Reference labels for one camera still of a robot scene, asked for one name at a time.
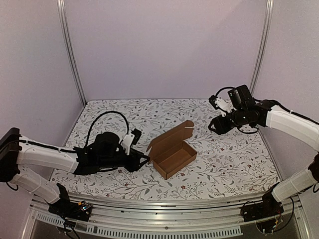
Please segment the brown cardboard box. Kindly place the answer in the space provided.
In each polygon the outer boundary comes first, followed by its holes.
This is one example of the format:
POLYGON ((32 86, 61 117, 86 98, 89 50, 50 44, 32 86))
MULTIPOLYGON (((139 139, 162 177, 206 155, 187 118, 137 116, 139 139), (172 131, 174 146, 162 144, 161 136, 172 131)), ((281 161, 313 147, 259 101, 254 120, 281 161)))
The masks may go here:
POLYGON ((196 159, 197 151, 186 142, 192 137, 193 130, 194 123, 186 120, 154 138, 148 145, 148 156, 165 180, 196 159))

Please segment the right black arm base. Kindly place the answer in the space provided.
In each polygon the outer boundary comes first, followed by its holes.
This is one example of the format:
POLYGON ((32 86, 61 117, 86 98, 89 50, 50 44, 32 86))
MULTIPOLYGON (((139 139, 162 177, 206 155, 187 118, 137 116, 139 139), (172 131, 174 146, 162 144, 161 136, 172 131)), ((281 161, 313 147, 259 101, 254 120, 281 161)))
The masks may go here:
POLYGON ((264 219, 279 215, 284 212, 282 203, 277 202, 272 196, 272 191, 277 185, 278 183, 266 191, 266 193, 262 196, 262 202, 252 202, 249 205, 247 204, 247 202, 241 207, 240 214, 243 217, 244 222, 264 219))

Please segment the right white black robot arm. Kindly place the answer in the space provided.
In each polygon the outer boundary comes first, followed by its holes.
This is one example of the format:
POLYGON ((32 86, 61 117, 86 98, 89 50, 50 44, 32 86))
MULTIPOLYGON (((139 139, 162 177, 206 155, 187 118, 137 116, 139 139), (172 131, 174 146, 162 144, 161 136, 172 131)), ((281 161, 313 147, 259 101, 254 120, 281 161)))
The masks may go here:
MULTIPOLYGON (((310 146, 314 151, 319 150, 318 122, 287 109, 276 100, 255 99, 247 85, 225 87, 230 103, 221 99, 218 94, 209 98, 209 103, 220 115, 213 118, 208 126, 217 135, 223 135, 245 125, 268 127, 286 133, 310 146)), ((300 194, 319 182, 319 157, 300 172, 278 183, 263 196, 263 202, 258 205, 258 213, 268 217, 277 209, 277 204, 285 199, 300 194)))

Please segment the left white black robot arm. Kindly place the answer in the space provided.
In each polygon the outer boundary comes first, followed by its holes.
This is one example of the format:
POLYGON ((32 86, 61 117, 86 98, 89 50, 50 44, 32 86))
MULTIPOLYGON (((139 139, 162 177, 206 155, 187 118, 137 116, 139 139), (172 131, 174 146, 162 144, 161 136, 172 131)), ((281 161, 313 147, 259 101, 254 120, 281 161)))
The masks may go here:
POLYGON ((93 143, 83 148, 67 149, 32 141, 11 128, 0 140, 0 180, 15 184, 54 204, 63 216, 74 212, 68 193, 62 186, 50 183, 27 165, 59 169, 73 175, 91 175, 119 167, 129 172, 140 170, 150 157, 133 149, 141 136, 137 129, 123 140, 112 132, 98 134, 93 143))

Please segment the floral patterned table mat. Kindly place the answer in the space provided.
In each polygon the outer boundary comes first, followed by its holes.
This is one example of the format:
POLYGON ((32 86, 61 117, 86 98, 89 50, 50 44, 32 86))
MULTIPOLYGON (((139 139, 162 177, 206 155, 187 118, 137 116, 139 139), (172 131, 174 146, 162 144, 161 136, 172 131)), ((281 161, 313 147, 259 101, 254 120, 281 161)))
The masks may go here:
POLYGON ((200 99, 141 99, 90 101, 68 141, 69 148, 83 147, 88 138, 111 131, 119 137, 139 129, 137 150, 180 123, 194 122, 187 141, 196 159, 165 180, 152 164, 130 173, 123 168, 89 176, 54 170, 50 180, 69 192, 132 200, 200 200, 262 193, 280 181, 273 161, 258 133, 248 127, 218 136, 208 130, 218 112, 200 99))

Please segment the aluminium front rail frame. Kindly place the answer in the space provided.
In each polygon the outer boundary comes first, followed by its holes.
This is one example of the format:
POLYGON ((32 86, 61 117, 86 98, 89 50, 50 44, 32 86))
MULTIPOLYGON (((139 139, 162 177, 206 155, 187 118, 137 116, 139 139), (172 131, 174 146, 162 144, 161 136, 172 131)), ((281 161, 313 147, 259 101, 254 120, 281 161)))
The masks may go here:
POLYGON ((90 220, 74 228, 49 213, 34 197, 22 232, 24 239, 309 239, 311 232, 298 197, 283 202, 278 229, 274 217, 246 222, 243 206, 261 202, 261 194, 186 201, 146 201, 70 194, 93 205, 90 220))

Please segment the right aluminium corner post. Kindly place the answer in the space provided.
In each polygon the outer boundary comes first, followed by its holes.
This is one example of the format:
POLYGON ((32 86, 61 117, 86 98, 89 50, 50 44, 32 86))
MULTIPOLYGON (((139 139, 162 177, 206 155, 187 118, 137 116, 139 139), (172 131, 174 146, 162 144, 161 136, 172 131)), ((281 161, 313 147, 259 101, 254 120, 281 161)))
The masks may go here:
POLYGON ((258 54, 251 78, 251 83, 250 83, 250 92, 251 94, 254 94, 259 74, 262 68, 262 63, 266 51, 266 46, 267 46, 267 41, 269 37, 269 32, 271 28, 271 22, 272 22, 272 14, 273 14, 273 8, 274 8, 274 0, 267 0, 266 1, 266 8, 265 8, 265 17, 264 17, 264 22, 263 22, 263 27, 262 27, 262 34, 261 34, 261 40, 259 44, 259 49, 258 49, 258 54))

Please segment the aluminium corner post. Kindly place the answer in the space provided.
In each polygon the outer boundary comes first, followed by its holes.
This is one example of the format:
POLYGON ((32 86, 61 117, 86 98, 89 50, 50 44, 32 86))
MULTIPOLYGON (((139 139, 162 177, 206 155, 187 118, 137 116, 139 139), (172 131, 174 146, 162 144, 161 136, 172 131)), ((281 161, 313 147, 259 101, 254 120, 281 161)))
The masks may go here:
POLYGON ((262 68, 262 63, 266 51, 266 46, 267 46, 267 41, 269 37, 269 32, 271 28, 271 22, 272 22, 272 14, 273 14, 273 8, 274 8, 274 0, 267 0, 266 1, 266 8, 265 8, 265 17, 264 17, 264 22, 263 22, 263 27, 262 27, 262 34, 261 34, 261 40, 259 44, 259 49, 258 49, 258 54, 251 78, 251 83, 250 83, 250 92, 251 94, 254 94, 259 74, 262 68))
POLYGON ((72 46, 72 41, 70 37, 70 31, 67 21, 67 14, 66 14, 66 8, 65 8, 65 1, 64 0, 57 0, 57 9, 59 14, 59 20, 62 30, 62 36, 64 39, 64 44, 67 52, 67 58, 69 61, 72 77, 74 80, 74 84, 80 99, 80 102, 83 106, 87 105, 87 99, 85 97, 84 88, 80 80, 80 74, 77 67, 77 62, 74 55, 74 50, 72 46))

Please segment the left aluminium corner post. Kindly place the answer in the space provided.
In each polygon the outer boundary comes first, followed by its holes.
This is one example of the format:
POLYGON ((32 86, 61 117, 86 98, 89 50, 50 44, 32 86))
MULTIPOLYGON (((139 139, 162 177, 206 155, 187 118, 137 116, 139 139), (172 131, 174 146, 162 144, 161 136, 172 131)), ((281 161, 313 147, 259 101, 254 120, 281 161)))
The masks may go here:
POLYGON ((72 41, 70 37, 70 31, 67 21, 67 14, 66 14, 66 8, 65 8, 65 1, 64 0, 57 0, 57 9, 59 14, 59 20, 62 30, 62 36, 64 39, 64 44, 67 52, 67 58, 69 61, 72 77, 74 80, 74 84, 80 99, 80 102, 83 106, 87 105, 87 99, 85 97, 84 88, 80 80, 80 74, 77 67, 77 62, 74 55, 74 50, 72 46, 72 41))

